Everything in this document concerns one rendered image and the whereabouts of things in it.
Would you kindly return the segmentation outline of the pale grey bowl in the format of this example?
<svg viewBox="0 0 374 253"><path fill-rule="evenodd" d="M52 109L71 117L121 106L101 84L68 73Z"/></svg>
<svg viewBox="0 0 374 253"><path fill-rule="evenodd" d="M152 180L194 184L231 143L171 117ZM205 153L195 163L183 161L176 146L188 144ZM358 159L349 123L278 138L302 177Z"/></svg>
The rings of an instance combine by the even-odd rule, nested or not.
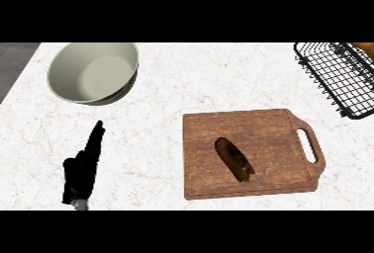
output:
<svg viewBox="0 0 374 253"><path fill-rule="evenodd" d="M129 93L139 69L139 49L132 42L72 42L49 68L49 87L65 101L102 106Z"/></svg>

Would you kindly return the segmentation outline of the orange brown object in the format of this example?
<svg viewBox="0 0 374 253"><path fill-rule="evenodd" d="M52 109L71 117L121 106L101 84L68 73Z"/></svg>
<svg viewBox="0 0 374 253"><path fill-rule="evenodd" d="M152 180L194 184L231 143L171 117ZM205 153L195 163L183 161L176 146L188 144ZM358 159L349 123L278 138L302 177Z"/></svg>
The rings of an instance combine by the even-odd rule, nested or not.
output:
<svg viewBox="0 0 374 253"><path fill-rule="evenodd" d="M374 42L353 42L352 45L362 49L370 58L374 60Z"/></svg>

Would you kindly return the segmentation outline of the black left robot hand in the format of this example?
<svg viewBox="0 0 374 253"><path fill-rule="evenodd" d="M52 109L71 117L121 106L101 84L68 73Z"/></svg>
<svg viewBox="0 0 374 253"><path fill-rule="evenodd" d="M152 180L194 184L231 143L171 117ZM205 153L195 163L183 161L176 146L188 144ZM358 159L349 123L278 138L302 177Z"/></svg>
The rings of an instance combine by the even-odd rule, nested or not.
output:
<svg viewBox="0 0 374 253"><path fill-rule="evenodd" d="M78 151L72 158L67 158L62 162L62 203L65 205L71 205L77 200L89 200L95 185L103 134L105 128L102 122L98 122L90 132L84 149Z"/></svg>

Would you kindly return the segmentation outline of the brown wooden cutting board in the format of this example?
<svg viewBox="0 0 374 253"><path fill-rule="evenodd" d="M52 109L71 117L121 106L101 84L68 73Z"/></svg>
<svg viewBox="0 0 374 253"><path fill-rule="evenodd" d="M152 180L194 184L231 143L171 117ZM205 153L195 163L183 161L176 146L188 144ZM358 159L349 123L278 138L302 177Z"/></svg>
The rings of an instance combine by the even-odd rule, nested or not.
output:
<svg viewBox="0 0 374 253"><path fill-rule="evenodd" d="M254 174L235 179L216 147L228 140ZM290 110L183 115L185 198L189 200L312 192L325 167L309 124Z"/></svg>

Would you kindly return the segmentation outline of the dark grey flat surface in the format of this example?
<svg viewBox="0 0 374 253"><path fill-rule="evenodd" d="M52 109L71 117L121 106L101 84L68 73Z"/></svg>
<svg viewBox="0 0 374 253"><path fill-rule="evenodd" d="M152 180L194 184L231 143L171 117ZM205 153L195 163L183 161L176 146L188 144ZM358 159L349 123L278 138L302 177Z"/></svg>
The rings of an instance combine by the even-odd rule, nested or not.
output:
<svg viewBox="0 0 374 253"><path fill-rule="evenodd" d="M0 42L0 103L40 46L38 42Z"/></svg>

